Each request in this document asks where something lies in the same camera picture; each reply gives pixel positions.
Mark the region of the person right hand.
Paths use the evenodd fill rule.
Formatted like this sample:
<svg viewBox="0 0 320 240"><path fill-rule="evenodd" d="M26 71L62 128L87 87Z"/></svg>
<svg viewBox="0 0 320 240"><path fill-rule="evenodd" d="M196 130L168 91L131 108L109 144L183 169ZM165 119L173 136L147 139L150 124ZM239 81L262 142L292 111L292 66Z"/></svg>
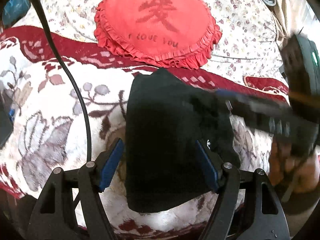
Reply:
<svg viewBox="0 0 320 240"><path fill-rule="evenodd" d="M293 172L297 182L293 187L294 193L307 193L313 191L319 184L319 158L317 153L302 161L291 156L291 145L272 141L269 157L269 180L273 186L279 184L286 174Z"/></svg>

